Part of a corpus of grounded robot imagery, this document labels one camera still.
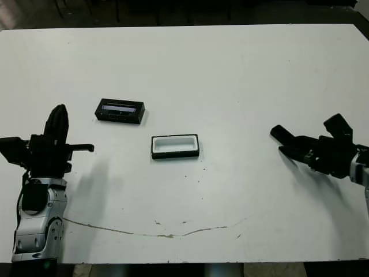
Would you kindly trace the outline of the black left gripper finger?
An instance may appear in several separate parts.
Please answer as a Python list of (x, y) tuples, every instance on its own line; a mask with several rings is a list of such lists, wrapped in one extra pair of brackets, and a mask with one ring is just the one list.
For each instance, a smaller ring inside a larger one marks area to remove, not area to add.
[(59, 110), (59, 143), (65, 143), (69, 131), (69, 117), (66, 106), (60, 105)]
[(48, 116), (43, 131), (44, 136), (48, 136), (53, 139), (56, 139), (58, 137), (58, 113), (59, 105), (54, 107)]

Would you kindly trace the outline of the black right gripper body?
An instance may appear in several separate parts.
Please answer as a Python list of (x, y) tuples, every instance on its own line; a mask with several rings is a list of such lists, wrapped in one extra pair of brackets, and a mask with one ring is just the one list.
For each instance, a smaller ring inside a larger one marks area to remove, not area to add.
[(314, 171), (345, 178), (349, 176), (351, 161), (357, 152), (353, 143), (319, 136), (307, 139), (302, 162)]

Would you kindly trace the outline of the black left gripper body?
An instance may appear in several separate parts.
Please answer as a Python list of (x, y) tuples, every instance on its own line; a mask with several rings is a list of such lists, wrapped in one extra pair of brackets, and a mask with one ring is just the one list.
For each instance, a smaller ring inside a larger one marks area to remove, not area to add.
[(93, 144), (66, 144), (55, 142), (44, 135), (31, 135), (29, 141), (30, 175), (32, 178), (63, 178), (71, 171), (74, 151), (94, 151)]

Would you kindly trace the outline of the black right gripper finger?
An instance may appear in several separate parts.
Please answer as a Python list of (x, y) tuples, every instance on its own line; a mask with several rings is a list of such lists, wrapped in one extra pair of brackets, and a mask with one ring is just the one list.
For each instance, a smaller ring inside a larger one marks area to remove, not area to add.
[(291, 160), (295, 160), (300, 163), (307, 164), (306, 155), (307, 151), (303, 148), (298, 148), (294, 146), (281, 145), (278, 150)]
[(282, 125), (274, 126), (270, 135), (282, 145), (298, 145), (301, 143), (298, 137), (286, 130)]

